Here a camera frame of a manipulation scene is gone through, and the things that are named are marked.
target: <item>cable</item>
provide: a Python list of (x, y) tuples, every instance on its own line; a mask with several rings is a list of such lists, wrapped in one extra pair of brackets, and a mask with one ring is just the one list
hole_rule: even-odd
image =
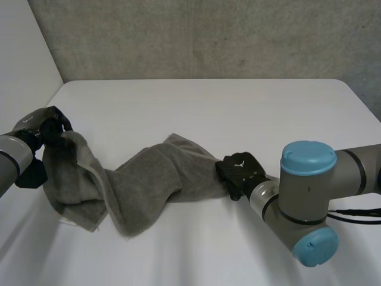
[(331, 219), (341, 220), (342, 222), (356, 223), (358, 225), (381, 225), (381, 220), (356, 220), (356, 219), (346, 219), (340, 216), (334, 216), (333, 214), (328, 213), (327, 217)]

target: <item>gray towel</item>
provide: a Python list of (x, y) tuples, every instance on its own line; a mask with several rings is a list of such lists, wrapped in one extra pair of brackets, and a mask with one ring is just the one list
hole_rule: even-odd
[(166, 202), (219, 198), (227, 194), (205, 149), (179, 135), (137, 153), (117, 170), (105, 170), (86, 140), (64, 132), (65, 149), (46, 147), (43, 185), (53, 208), (79, 226), (94, 231), (107, 212), (127, 237), (148, 229)]

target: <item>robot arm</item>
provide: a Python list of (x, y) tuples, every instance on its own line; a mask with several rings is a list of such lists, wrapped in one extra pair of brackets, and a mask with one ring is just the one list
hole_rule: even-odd
[(56, 107), (35, 110), (7, 134), (0, 135), (0, 197), (15, 182), (20, 188), (38, 188), (47, 176), (35, 152), (43, 144), (65, 146), (60, 134), (72, 130), (69, 120)]
[(293, 142), (283, 149), (279, 184), (268, 178), (258, 162), (248, 167), (255, 176), (237, 171), (237, 162), (244, 159), (232, 161), (237, 155), (216, 163), (231, 199), (246, 195), (254, 211), (308, 267), (328, 261), (339, 245), (338, 235), (326, 223), (329, 201), (380, 193), (381, 145), (334, 151), (321, 142)]
[(13, 136), (0, 136), (0, 197), (28, 168), (32, 160), (32, 150), (24, 141)]

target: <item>gray robot arm segment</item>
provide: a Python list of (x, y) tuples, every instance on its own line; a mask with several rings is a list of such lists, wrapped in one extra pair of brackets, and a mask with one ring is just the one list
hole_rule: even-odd
[(0, 197), (26, 170), (32, 160), (32, 151), (25, 142), (13, 136), (0, 136)]

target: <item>white wall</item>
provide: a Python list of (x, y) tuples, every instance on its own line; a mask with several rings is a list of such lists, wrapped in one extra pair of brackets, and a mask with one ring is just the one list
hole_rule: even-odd
[(27, 0), (0, 1), (0, 134), (63, 85)]
[[(0, 1), (0, 134), (63, 85), (27, 0)], [(0, 199), (0, 284), (37, 285), (58, 216), (42, 189)]]

